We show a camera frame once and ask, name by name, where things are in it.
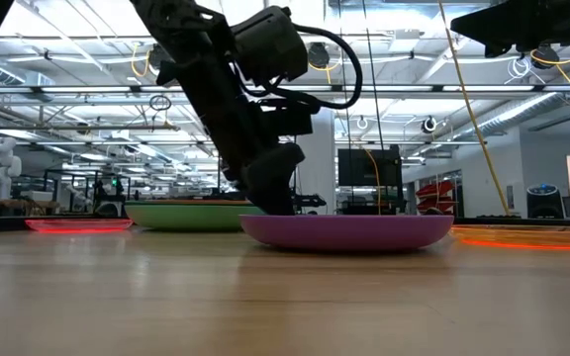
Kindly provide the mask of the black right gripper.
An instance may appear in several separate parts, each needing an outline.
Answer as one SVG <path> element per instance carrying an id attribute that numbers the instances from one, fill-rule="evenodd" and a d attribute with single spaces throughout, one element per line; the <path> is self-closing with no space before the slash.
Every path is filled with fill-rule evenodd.
<path id="1" fill-rule="evenodd" d="M 486 58 L 506 54 L 522 38 L 523 23 L 533 14 L 533 49 L 570 45 L 570 0 L 508 0 L 453 19 L 450 29 L 485 45 Z"/>

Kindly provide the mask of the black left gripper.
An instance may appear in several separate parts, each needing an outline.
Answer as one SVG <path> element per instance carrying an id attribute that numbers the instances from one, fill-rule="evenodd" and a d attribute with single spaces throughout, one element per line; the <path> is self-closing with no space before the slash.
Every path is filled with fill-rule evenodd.
<path id="1" fill-rule="evenodd" d="M 262 212 L 293 216 L 289 183 L 305 155 L 298 144 L 279 138 L 313 131 L 307 108 L 286 99 L 250 101 L 227 64 L 209 65 L 204 59 L 164 61 L 157 83 L 173 80 L 218 150 L 227 180 Z"/>

